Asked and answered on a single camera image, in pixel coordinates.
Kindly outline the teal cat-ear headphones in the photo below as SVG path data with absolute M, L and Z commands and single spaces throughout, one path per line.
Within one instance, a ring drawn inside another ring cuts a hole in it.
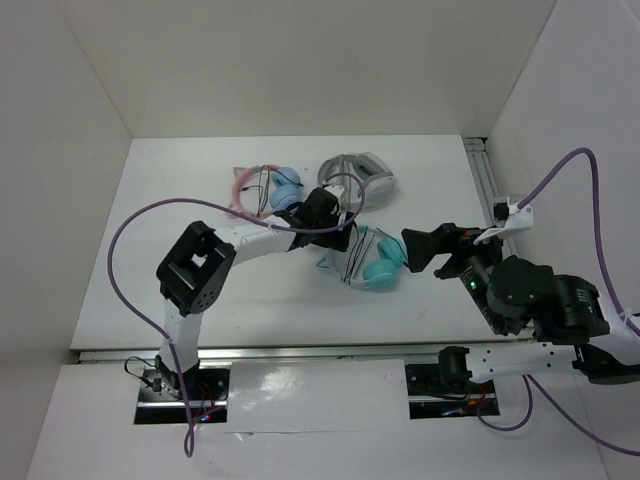
M 316 267 L 357 290 L 393 290 L 406 266 L 404 243 L 380 228 L 358 226 L 351 232 L 346 252 L 328 249 Z

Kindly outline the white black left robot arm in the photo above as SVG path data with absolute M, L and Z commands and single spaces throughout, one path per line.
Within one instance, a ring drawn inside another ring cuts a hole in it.
M 202 221 L 191 223 L 156 271 L 168 335 L 155 359 L 163 389 L 176 399 L 196 390 L 202 319 L 220 297 L 233 267 L 308 245 L 344 252 L 361 210 L 358 206 L 342 212 L 337 190 L 317 187 L 306 200 L 263 220 L 249 218 L 221 229 Z

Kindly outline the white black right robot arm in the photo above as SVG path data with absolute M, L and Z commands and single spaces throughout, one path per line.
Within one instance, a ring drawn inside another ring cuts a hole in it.
M 435 277 L 459 279 L 494 334 L 533 329 L 529 343 L 440 350 L 436 379 L 444 390 L 460 392 L 504 376 L 572 371 L 598 385 L 638 381 L 639 338 L 592 283 L 504 256 L 501 239 L 485 229 L 445 223 L 431 232 L 405 229 L 401 236 L 413 273 L 446 256 Z

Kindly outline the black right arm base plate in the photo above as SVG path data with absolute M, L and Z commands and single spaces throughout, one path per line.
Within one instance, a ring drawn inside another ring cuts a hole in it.
M 411 420 L 498 416 L 500 408 L 492 381 L 448 387 L 435 364 L 407 364 L 405 376 Z

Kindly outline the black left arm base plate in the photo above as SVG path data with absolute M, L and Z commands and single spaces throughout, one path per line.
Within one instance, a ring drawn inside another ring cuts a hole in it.
M 124 371 L 139 381 L 135 425 L 187 423 L 180 386 L 167 383 L 150 361 L 131 356 L 124 362 Z M 188 406 L 197 424 L 227 422 L 230 374 L 229 366 L 215 366 L 185 376 Z

